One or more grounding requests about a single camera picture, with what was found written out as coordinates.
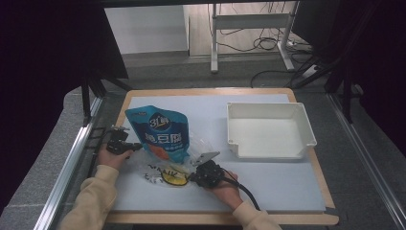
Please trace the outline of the pale grey table mat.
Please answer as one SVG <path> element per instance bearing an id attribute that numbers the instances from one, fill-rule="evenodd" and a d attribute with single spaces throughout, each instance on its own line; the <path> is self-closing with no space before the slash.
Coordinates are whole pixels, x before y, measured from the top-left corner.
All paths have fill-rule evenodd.
<path id="1" fill-rule="evenodd" d="M 254 195 L 263 210 L 277 212 L 323 212 L 326 209 L 308 157 L 302 159 L 241 159 L 228 145 L 228 103 L 292 103 L 284 94 L 141 96 L 131 97 L 129 107 L 154 105 L 187 116 L 191 132 L 208 140 L 220 154 L 215 162 L 236 173 L 239 182 Z M 224 212 L 228 208 L 195 183 L 184 187 L 151 184 L 135 172 L 130 160 L 116 183 L 117 211 Z"/>

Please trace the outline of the white power strip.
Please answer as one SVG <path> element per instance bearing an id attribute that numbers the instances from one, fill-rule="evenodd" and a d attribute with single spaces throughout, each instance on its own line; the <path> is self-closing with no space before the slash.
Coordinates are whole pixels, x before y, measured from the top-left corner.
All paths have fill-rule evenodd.
<path id="1" fill-rule="evenodd" d="M 303 72 L 302 77 L 306 79 L 315 74 L 318 70 L 319 70 L 318 65 L 311 65 L 307 70 Z"/>

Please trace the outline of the dark curtain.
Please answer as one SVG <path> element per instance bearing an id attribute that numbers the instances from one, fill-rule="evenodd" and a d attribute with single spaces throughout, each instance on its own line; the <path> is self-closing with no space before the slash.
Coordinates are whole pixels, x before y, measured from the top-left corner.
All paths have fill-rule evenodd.
<path id="1" fill-rule="evenodd" d="M 0 0 L 0 215 L 67 93 L 127 73 L 102 0 Z"/>
<path id="2" fill-rule="evenodd" d="M 363 90 L 360 103 L 406 156 L 406 0 L 302 0 L 293 33 Z"/>

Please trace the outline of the white metal desk frame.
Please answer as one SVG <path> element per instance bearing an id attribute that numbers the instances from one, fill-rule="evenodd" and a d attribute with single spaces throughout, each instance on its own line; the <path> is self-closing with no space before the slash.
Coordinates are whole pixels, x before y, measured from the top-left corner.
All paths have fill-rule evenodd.
<path id="1" fill-rule="evenodd" d="M 212 4 L 212 48 L 211 72 L 218 72 L 217 31 L 234 29 L 283 29 L 283 37 L 277 42 L 278 50 L 287 71 L 293 71 L 294 65 L 287 53 L 287 41 L 294 23 L 299 1 L 294 1 L 289 12 L 269 14 L 219 15 L 216 4 Z"/>

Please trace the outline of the white plastic tray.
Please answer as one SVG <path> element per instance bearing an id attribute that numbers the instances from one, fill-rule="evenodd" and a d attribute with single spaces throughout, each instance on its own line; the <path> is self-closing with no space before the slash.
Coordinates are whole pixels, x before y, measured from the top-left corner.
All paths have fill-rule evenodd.
<path id="1" fill-rule="evenodd" d="M 317 145 L 302 103 L 228 103 L 227 128 L 241 159 L 302 159 Z"/>

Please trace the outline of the aluminium rail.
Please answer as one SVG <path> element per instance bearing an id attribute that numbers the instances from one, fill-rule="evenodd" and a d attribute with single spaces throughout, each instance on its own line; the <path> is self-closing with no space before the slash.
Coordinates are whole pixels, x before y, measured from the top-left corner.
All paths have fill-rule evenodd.
<path id="1" fill-rule="evenodd" d="M 395 223 L 397 230 L 406 230 L 406 211 L 402 207 L 399 199 L 395 195 L 393 189 L 385 180 L 381 171 L 375 164 L 372 156 L 367 149 L 367 146 L 361 139 L 358 131 L 353 123 L 351 123 L 344 115 L 344 107 L 340 104 L 336 95 L 327 94 L 329 100 L 338 120 L 340 121 L 344 131 L 350 138 L 350 142 L 355 148 L 355 151 L 360 158 L 367 174 L 369 175 L 372 184 L 380 195 L 385 207 L 387 208 L 392 220 Z"/>
<path id="2" fill-rule="evenodd" d="M 90 106 L 90 122 L 86 126 L 82 126 L 79 129 L 79 133 L 76 136 L 75 142 L 71 147 L 67 158 L 61 168 L 60 174 L 56 179 L 54 188 L 50 192 L 50 195 L 42 209 L 42 212 L 34 226 L 33 230 L 49 230 L 55 217 L 57 210 L 62 202 L 65 191 L 68 188 L 70 180 L 73 176 L 74 170 L 78 164 L 81 153 L 84 150 L 90 131 L 92 130 L 96 116 L 100 110 L 103 99 L 95 98 Z"/>

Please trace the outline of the person's right hand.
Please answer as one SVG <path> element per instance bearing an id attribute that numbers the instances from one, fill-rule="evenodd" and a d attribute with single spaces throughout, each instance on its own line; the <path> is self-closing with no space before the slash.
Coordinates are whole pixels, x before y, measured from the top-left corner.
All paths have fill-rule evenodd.
<path id="1" fill-rule="evenodd" d="M 238 187 L 227 181 L 221 181 L 216 187 L 208 189 L 208 192 L 214 194 L 221 202 L 235 210 L 242 202 Z"/>

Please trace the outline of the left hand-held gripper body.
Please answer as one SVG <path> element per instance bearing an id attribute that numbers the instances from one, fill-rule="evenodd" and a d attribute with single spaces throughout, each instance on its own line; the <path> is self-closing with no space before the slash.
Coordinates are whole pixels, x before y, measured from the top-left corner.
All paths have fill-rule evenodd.
<path id="1" fill-rule="evenodd" d="M 106 149 L 116 155 L 123 154 L 128 150 L 134 150 L 134 145 L 126 142 L 127 137 L 126 128 L 112 127 Z"/>

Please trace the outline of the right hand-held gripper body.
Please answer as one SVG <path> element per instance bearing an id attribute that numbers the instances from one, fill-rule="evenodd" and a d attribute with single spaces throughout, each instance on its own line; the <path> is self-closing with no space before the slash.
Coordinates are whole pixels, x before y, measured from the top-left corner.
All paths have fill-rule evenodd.
<path id="1" fill-rule="evenodd" d="M 193 163 L 196 166 L 194 173 L 197 174 L 197 181 L 195 183 L 198 186 L 214 188 L 220 183 L 224 176 L 224 171 L 213 161 L 213 158 L 218 155 L 219 151 L 201 153 Z"/>

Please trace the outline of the blue snack pouch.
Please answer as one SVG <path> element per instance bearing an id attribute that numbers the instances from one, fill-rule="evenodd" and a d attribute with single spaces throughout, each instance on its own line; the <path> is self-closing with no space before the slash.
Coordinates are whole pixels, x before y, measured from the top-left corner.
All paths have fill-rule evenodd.
<path id="1" fill-rule="evenodd" d="M 184 162 L 190 146 L 189 121 L 184 114 L 153 105 L 124 113 L 147 152 L 162 160 Z"/>

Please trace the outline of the black metal stand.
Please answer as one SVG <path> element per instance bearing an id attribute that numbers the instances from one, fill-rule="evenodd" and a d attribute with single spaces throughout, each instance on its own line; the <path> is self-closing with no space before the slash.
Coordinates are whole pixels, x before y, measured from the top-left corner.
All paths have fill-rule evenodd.
<path id="1" fill-rule="evenodd" d="M 289 87 L 291 89 L 301 88 L 325 75 L 329 75 L 324 86 L 325 91 L 328 94 L 335 93 L 338 90 L 339 86 L 343 85 L 343 93 L 341 96 L 342 114 L 351 124 L 352 123 L 352 118 L 350 115 L 350 100 L 352 98 L 351 80 L 350 75 L 347 73 L 347 63 L 344 57 L 339 57 L 335 59 L 332 63 L 329 63 L 325 67 L 322 67 L 320 70 L 317 70 L 314 74 L 310 75 L 304 80 L 300 80 L 298 82 L 294 82 L 292 80 L 290 82 Z"/>
<path id="2" fill-rule="evenodd" d="M 95 73 L 86 74 L 81 80 L 81 96 L 82 96 L 82 109 L 83 109 L 83 127 L 90 124 L 91 115 L 91 104 L 90 104 L 90 92 L 97 98 L 103 98 L 107 90 L 105 89 L 102 80 L 109 81 L 110 83 L 122 88 L 124 91 L 128 92 L 132 90 L 128 84 L 108 76 L 101 71 L 96 71 Z"/>

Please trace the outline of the person's left hand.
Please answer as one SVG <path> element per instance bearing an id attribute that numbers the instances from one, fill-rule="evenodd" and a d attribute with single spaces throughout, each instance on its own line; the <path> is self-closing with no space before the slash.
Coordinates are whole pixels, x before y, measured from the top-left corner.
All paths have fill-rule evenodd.
<path id="1" fill-rule="evenodd" d="M 122 154 L 111 153 L 106 144 L 102 144 L 98 152 L 98 162 L 100 165 L 105 165 L 116 170 L 119 170 L 126 159 L 132 155 L 132 150 L 127 150 Z"/>

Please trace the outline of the clear printed plastic bag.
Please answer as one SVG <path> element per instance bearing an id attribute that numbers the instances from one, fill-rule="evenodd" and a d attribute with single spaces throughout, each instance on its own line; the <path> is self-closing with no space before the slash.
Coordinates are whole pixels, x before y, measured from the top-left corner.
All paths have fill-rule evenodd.
<path id="1" fill-rule="evenodd" d="M 135 172 L 151 184 L 162 187 L 184 187 L 198 166 L 212 160 L 220 152 L 214 150 L 208 140 L 191 132 L 187 154 L 183 163 L 173 163 L 159 159 L 142 149 L 131 158 L 130 163 L 135 167 Z"/>

